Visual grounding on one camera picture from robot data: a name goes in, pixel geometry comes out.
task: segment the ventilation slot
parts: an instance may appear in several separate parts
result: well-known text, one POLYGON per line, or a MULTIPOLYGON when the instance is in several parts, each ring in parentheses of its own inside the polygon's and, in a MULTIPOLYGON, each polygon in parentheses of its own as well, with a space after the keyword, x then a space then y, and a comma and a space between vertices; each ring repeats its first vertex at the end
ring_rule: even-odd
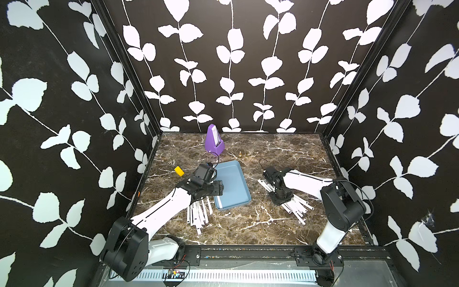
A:
MULTIPOLYGON (((163 281, 167 270, 145 269, 133 281, 163 281)), ((111 281, 123 281, 116 276, 111 281)), ((167 279, 167 281, 182 281, 182 279, 167 279)), ((305 283, 316 282, 314 270, 190 270, 185 281, 188 282, 231 282, 231 283, 305 283)))

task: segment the black metal frame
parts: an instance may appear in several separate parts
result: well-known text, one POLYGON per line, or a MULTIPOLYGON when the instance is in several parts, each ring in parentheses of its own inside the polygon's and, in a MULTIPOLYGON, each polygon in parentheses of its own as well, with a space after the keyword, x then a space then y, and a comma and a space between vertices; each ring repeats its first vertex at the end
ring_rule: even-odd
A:
POLYGON ((158 138, 156 140, 155 147, 152 149, 150 156, 148 157, 148 163, 146 164, 145 167, 145 172, 142 174, 142 177, 140 178, 139 184, 137 185, 137 188, 135 190, 135 193, 137 194, 136 197, 134 197, 134 200, 132 201, 131 208, 128 211, 128 214, 126 215, 126 218, 131 218, 134 215, 134 209, 137 206, 137 202, 140 198, 140 195, 142 194, 142 190, 145 186, 146 179, 148 178, 148 170, 150 170, 151 164, 153 163, 153 159, 155 158, 156 151, 158 150, 159 147, 159 141, 162 138, 162 132, 157 135, 158 138))
MULTIPOLYGON (((312 245, 186 245, 185 254, 188 258, 198 259, 195 266, 199 265, 201 260, 279 261, 285 259, 296 261, 299 264, 298 266, 307 266, 310 269, 330 268, 329 266, 317 266, 314 262, 301 262, 297 260, 296 256, 292 256, 293 252, 301 253, 311 248, 312 245)), ((346 260, 383 260, 388 265, 393 265, 390 254, 382 246, 340 245, 337 248, 336 257, 338 259, 336 260, 337 262, 346 260)))
MULTIPOLYGON (((105 3, 103 2, 103 0, 91 0, 91 2, 93 3, 96 12, 99 14, 103 25, 106 27, 109 40, 111 41, 121 64, 124 66, 129 79, 131 79, 135 92, 138 95, 140 95, 139 99, 140 99, 141 104, 145 107, 151 107, 146 97, 142 96, 144 95, 143 89, 135 73, 134 67, 132 66, 132 63, 129 59, 129 56, 126 53, 123 43, 118 33, 116 32, 114 23, 112 22, 110 18, 110 15, 108 13, 107 7, 105 6, 105 3)), ((338 176, 342 176, 342 172, 340 170, 338 161, 336 160, 332 150, 330 149, 330 145, 327 141, 327 138, 329 137, 334 126, 337 124, 339 118, 342 116, 342 114, 344 113, 346 109, 347 104, 342 104, 342 103, 349 103, 349 101, 352 99, 352 97, 357 91, 357 88, 360 86, 367 72, 374 64, 381 49, 383 48, 384 44, 388 41, 390 34, 395 29, 395 26, 400 21, 401 17, 403 16, 410 2, 411 2, 410 0, 398 0, 396 2, 391 14, 389 15, 388 19, 386 20, 386 23, 384 24, 384 29, 381 31, 381 34, 379 35, 378 39, 374 42, 374 44, 372 45, 370 49, 370 52, 365 57, 362 65, 360 66, 360 69, 358 70, 358 73, 353 83, 349 85, 342 100, 340 101, 340 104, 338 105, 338 108, 333 113, 330 123, 326 126, 323 134, 320 134, 320 138, 322 140, 322 143, 324 144, 325 151, 331 160, 331 164, 333 166, 335 173, 338 176)), ((156 120, 153 120, 156 118, 151 108, 146 108, 145 112, 147 113, 148 117, 152 119, 151 122, 154 127, 154 131, 158 135, 157 143, 151 152, 151 155, 149 157, 149 162, 146 167, 146 170, 148 170, 153 161, 157 148, 159 146, 159 142, 162 136, 162 131, 160 130, 159 123, 156 120)), ((137 194, 141 193, 144 187, 144 184, 145 184, 146 176, 147 176, 146 173, 142 175, 140 184, 136 190, 137 194)), ((131 209, 129 210, 127 214, 127 218, 132 217, 134 208, 138 201, 138 198, 139 196, 136 196, 134 198, 131 209)), ((371 246, 372 239, 371 239, 371 235, 368 232, 366 225, 364 223, 359 223, 358 226, 362 234, 362 237, 365 240, 365 244, 367 245, 366 246, 339 246, 338 253, 336 255, 336 259, 334 260, 334 262, 336 262, 335 266, 339 266, 340 264, 342 266, 343 262, 347 260, 384 260, 389 266, 389 269, 394 275, 394 278, 396 278, 397 283, 400 284, 400 286, 403 286, 404 280, 400 277, 397 270, 395 269, 395 266, 391 260, 389 253, 383 247, 371 246)), ((317 269, 317 270, 323 269, 324 267, 317 266, 313 262, 309 262, 307 260, 298 260, 298 258, 294 258, 291 256, 291 253, 295 252, 295 250, 302 251, 308 248, 311 248, 311 246, 305 246, 305 245, 248 245, 248 246, 246 245, 233 245, 233 246, 231 245, 186 245, 185 254, 187 254, 187 257, 189 258, 188 261, 190 262, 191 266, 199 265, 201 260, 204 260, 204 261, 238 260, 240 261, 240 260, 280 260, 280 259, 282 260, 282 259, 285 259, 285 260, 296 261, 297 264, 302 265, 302 266, 308 266, 310 269, 317 269)), ((166 262, 158 262, 154 265, 169 266, 168 263, 166 262)), ((107 270, 108 268, 105 268, 105 266, 100 265, 95 273, 95 277, 91 283, 91 286, 97 286, 98 283, 103 281, 104 278, 106 278, 108 274, 107 270)))
POLYGON ((157 135, 161 134, 162 131, 160 129, 160 125, 156 120, 156 117, 153 114, 153 110, 151 109, 151 105, 143 92, 142 85, 140 84, 139 78, 135 73, 134 67, 132 66, 131 60, 129 59, 126 49, 123 46, 123 42, 121 41, 119 34, 116 32, 115 24, 113 23, 112 18, 110 17, 110 13, 108 12, 108 9, 104 1, 91 0, 91 2, 94 6, 95 11, 99 15, 99 18, 101 19, 103 26, 105 27, 107 36, 115 50, 115 53, 118 56, 118 59, 121 62, 121 65, 124 67, 124 70, 126 71, 128 78, 131 80, 132 86, 134 87, 134 91, 139 96, 139 101, 144 107, 145 113, 150 118, 150 122, 153 126, 155 133, 157 135))

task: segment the mounting plate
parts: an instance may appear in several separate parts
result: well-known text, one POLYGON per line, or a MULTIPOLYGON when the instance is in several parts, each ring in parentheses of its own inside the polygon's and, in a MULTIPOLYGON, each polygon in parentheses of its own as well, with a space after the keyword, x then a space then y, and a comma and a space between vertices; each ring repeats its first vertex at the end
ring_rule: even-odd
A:
MULTIPOLYGON (((311 247, 296 247, 293 249, 293 251, 295 253, 303 254, 303 252, 306 252, 310 248, 311 247)), ((298 254, 295 254, 295 261, 297 262, 298 267, 309 267, 312 270, 330 269, 329 264, 325 264, 324 266, 319 266, 315 264, 311 258, 302 257, 298 254)), ((343 259, 342 259, 342 256, 340 256, 340 253, 338 250, 331 256, 331 262, 333 263, 333 266, 343 267, 344 265, 343 259)))
MULTIPOLYGON (((201 261, 201 248, 200 247, 191 247, 185 246, 185 260, 190 263, 190 266, 199 266, 201 261)), ((173 260, 162 260, 152 264, 153 266, 164 266, 172 267, 177 265, 177 261, 173 260)))

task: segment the blue tray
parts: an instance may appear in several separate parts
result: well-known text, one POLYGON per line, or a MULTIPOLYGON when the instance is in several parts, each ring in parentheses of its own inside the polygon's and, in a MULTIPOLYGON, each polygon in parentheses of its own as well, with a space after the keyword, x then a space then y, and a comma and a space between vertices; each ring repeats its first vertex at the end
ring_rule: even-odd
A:
POLYGON ((218 210, 227 210, 248 204, 252 197, 242 173, 241 165, 237 160, 219 163, 215 168, 217 178, 223 182, 223 195, 213 197, 218 210))

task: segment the black wallpaper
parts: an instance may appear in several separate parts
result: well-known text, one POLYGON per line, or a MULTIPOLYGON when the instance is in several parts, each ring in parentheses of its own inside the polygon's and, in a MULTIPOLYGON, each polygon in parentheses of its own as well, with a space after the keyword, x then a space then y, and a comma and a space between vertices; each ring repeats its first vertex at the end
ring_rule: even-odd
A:
POLYGON ((459 256, 459 1, 414 3, 345 103, 330 145, 373 199, 369 229, 408 285, 449 286, 459 256), (351 120, 357 108, 361 123, 351 120))
POLYGON ((106 1, 162 130, 206 132, 213 123, 222 131, 301 133, 319 133, 326 126, 393 3, 106 1), (264 26, 272 29, 263 33, 264 26), (263 60, 273 72, 266 90, 263 60), (189 72, 195 83, 188 78, 189 72), (342 84, 344 74, 349 77, 342 84), (249 83, 256 78, 261 81, 249 83))
POLYGON ((0 11, 0 286, 87 286, 155 131, 89 2, 0 11))

